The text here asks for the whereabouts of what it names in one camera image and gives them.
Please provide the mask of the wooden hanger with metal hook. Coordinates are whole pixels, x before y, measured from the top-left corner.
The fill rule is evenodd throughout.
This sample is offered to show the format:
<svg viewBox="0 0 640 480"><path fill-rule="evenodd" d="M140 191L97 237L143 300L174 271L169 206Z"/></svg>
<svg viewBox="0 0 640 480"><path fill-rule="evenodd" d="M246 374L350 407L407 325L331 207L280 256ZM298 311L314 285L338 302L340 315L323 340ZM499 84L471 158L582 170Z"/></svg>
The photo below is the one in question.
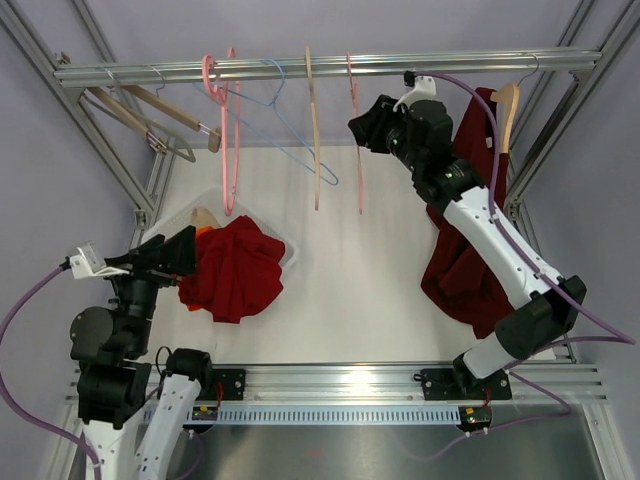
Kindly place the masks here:
<svg viewBox="0 0 640 480"><path fill-rule="evenodd" d="M500 154L508 154L510 151L511 135L520 102L520 85L525 79L533 76L540 68L540 61L537 54L523 53L523 56L533 61L533 70L525 74L517 82L505 84L501 89L494 91L490 97L490 100L499 107L497 122L499 127Z"/></svg>

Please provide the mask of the beige round hook hanger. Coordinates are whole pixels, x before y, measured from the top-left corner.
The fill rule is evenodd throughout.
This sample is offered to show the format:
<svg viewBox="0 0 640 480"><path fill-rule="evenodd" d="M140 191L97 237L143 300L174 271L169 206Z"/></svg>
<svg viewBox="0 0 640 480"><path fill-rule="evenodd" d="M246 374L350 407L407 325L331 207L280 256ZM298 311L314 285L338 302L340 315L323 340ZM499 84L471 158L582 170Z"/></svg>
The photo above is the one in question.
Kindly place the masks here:
<svg viewBox="0 0 640 480"><path fill-rule="evenodd" d="M313 150L314 150L314 210L319 211L320 203L320 184L321 184L321 142L320 142L320 130L317 114L316 95L315 95L315 83L312 70L311 61L311 49L309 45L305 46L305 67L309 89L310 111L312 118L313 129Z"/></svg>

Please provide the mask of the light blue wire hanger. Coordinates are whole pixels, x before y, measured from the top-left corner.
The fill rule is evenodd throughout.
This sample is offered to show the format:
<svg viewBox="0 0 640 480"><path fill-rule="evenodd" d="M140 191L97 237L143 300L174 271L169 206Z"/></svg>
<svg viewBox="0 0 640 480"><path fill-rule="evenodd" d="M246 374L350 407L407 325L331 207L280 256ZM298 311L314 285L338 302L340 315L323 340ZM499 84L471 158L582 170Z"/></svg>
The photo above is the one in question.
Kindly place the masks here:
<svg viewBox="0 0 640 480"><path fill-rule="evenodd" d="M232 90L229 87L230 82L226 81L223 86L218 83L212 84L210 80L210 74L214 70L215 60L211 55L205 55L201 62L203 86L198 87L199 91L204 95L207 95L210 100L216 103L220 107L221 118L221 143L220 148L222 151L222 174L223 174L223 193L227 195L228 190L228 117L231 116L234 119L234 164L233 164L233 180L231 182L232 197L235 197L237 184L238 184L238 168L239 168L239 154L240 154L240 133L241 127L245 126L253 133L260 136L267 142L268 146L274 147L284 153L287 157L292 159L297 164L315 175L316 189L319 189L319 184L324 181L330 186L337 186L339 184L339 178L335 173L324 163L320 161L320 146L318 141L314 141L314 146L311 147L299 134L299 132L286 120L281 111L278 109L277 101L279 95L286 83L286 74L282 66L275 59L262 59L261 63L274 66L280 75L280 85L273 97L268 101L258 100L254 97L247 96L241 93L240 82L236 82L236 87ZM314 166L311 167L306 161L293 155L283 146L278 144L271 137L266 135L254 127L251 123L244 120L241 116L241 100L247 100L265 108L269 108L278 117L280 122L288 129L288 131L294 135L298 142L309 152L314 161Z"/></svg>

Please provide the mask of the red t shirt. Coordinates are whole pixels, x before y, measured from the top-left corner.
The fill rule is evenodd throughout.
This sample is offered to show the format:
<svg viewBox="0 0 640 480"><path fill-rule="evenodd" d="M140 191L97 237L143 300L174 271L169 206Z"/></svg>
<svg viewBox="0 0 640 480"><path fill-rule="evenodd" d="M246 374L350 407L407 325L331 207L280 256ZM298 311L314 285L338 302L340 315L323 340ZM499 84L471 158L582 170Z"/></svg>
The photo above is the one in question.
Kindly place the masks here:
<svg viewBox="0 0 640 480"><path fill-rule="evenodd" d="M182 304L197 304L215 322L238 324L264 311L283 291L285 245L248 216L200 236L197 267L179 284Z"/></svg>

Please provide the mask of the beige t shirt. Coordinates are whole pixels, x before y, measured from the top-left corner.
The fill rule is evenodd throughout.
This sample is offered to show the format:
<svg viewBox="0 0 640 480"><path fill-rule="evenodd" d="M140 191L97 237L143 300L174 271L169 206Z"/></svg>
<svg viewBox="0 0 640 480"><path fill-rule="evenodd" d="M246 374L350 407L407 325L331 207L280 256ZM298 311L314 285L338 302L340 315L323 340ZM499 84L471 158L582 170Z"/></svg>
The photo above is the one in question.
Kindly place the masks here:
<svg viewBox="0 0 640 480"><path fill-rule="evenodd" d="M205 226L213 226L216 229L220 228L220 224L215 216L204 207L196 207L191 212L190 224L193 225L196 230Z"/></svg>

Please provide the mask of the dark maroon t shirt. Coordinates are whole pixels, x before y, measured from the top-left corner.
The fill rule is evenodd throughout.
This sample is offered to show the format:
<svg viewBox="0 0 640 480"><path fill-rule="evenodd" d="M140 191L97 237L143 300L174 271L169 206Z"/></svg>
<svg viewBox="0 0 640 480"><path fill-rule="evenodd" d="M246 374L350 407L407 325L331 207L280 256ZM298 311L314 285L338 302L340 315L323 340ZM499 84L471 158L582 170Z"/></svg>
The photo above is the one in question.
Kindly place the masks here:
<svg viewBox="0 0 640 480"><path fill-rule="evenodd" d="M489 184L494 166L489 117L471 100L453 142L455 155L469 161ZM513 311L506 293L481 256L452 225L428 207L427 215L439 233L421 280L421 288L446 315L472 327L484 339L496 323Z"/></svg>

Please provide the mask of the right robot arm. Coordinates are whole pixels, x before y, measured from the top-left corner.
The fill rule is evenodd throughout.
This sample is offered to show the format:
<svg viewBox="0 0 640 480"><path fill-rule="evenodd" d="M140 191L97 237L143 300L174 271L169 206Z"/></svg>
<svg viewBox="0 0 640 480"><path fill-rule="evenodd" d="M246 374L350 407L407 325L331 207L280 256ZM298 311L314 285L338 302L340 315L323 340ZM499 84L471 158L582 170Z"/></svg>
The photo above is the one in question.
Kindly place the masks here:
<svg viewBox="0 0 640 480"><path fill-rule="evenodd" d="M460 395L478 395L496 373L573 329L586 295L584 282L563 277L509 224L477 170L454 154L453 121L443 103L398 106L380 95L366 113L349 120L348 128L358 146L391 154L410 170L419 197L471 244L514 309L454 360L452 384Z"/></svg>

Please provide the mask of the orange t shirt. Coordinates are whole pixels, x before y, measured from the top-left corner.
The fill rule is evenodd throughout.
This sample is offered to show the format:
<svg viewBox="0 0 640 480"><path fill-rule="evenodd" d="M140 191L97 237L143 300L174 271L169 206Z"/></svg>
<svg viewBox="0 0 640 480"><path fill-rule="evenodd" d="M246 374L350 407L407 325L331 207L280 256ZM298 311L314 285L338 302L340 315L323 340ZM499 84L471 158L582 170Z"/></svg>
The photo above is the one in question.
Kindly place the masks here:
<svg viewBox="0 0 640 480"><path fill-rule="evenodd" d="M213 227L213 226L211 226L211 225L210 225L210 226L205 226L205 227L198 228L198 229L196 230L196 234L195 234L195 237L196 237L196 244L197 244L197 242L198 242L198 240L197 240L197 239L198 239L200 236L202 236L203 234L205 234L205 233L207 233L207 232L213 231L213 230L215 230L215 227ZM187 309L188 309L188 311L189 311L189 312L195 312L195 311L202 310L202 307L201 307L200 305L197 305L197 304L187 304Z"/></svg>

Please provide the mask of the pink plastic hanger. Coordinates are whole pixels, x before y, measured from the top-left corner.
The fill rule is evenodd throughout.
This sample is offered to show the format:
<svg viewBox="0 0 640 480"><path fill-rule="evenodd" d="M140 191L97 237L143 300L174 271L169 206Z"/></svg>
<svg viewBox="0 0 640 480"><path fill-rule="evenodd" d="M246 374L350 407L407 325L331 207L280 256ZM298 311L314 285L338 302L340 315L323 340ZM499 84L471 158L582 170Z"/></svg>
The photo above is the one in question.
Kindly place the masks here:
<svg viewBox="0 0 640 480"><path fill-rule="evenodd" d="M217 72L216 61L212 55L204 55L201 61L201 74L205 94L220 107L220 147L222 159L222 195L223 209L226 216L233 213L238 188L240 163L240 103L235 103L234 125L230 129L231 116L229 100L231 96L231 82L221 80Z"/></svg>

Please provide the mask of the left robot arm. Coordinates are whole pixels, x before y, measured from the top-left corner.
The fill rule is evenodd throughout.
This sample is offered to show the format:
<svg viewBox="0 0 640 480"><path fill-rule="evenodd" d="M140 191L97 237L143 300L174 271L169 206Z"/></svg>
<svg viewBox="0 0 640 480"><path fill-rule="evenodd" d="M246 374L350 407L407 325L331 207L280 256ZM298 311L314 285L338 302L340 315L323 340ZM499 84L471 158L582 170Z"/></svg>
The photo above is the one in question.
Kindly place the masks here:
<svg viewBox="0 0 640 480"><path fill-rule="evenodd" d="M175 349L140 435L152 373L140 359L148 352L160 289L196 271L196 229L156 235L113 258L87 243L73 250L69 265L75 279L104 278L115 294L111 307L87 308L70 327L70 356L80 367L78 416L94 453L87 470L99 479L164 479L187 415L196 399L212 392L215 377L208 353Z"/></svg>

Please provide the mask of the thin pink wire hanger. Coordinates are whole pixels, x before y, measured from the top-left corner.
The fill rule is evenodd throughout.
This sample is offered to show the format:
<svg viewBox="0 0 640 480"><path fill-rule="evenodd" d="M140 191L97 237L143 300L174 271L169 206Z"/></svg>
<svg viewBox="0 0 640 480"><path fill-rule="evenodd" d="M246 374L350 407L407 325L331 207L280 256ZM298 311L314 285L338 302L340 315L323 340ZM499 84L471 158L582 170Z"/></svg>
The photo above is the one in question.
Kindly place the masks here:
<svg viewBox="0 0 640 480"><path fill-rule="evenodd" d="M350 96L353 114L355 117L360 115L359 108L359 82L358 79L354 77L352 71L352 59L351 54L349 52L346 53L346 62L347 62L347 76L349 80L350 87ZM358 212L360 215L363 214L364 210L364 179L363 179L363 170L362 170L362 158L360 146L356 145L356 168L357 168L357 186L358 186Z"/></svg>

